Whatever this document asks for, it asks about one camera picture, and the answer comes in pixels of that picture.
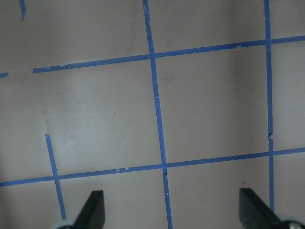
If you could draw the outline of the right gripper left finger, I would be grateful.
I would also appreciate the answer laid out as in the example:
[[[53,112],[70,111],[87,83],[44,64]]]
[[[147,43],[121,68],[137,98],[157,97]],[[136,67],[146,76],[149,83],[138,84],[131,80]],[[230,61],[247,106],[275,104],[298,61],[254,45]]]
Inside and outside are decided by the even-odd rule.
[[[104,193],[92,191],[73,222],[67,220],[54,225],[55,229],[102,229],[105,224]]]

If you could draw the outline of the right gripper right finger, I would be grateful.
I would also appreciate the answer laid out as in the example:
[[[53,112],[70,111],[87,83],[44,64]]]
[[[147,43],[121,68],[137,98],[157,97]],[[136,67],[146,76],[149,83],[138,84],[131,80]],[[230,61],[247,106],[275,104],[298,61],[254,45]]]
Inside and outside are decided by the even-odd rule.
[[[245,229],[303,229],[295,220],[281,220],[250,188],[239,189],[239,220]]]

